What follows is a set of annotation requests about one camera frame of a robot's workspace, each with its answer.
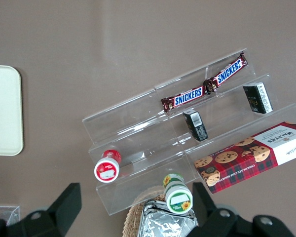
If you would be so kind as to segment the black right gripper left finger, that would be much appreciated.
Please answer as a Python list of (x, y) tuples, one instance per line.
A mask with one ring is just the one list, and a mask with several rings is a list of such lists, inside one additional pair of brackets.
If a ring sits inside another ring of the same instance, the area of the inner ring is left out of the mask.
[(22, 237), (64, 237), (81, 211), (80, 183), (71, 183), (46, 209), (21, 221)]

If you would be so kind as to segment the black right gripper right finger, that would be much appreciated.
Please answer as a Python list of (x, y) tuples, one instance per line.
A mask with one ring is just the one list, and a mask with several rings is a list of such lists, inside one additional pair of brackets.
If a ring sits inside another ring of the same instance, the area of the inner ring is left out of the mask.
[(253, 225), (228, 208), (218, 208), (202, 183), (192, 184), (193, 211), (198, 221), (189, 237), (253, 237)]

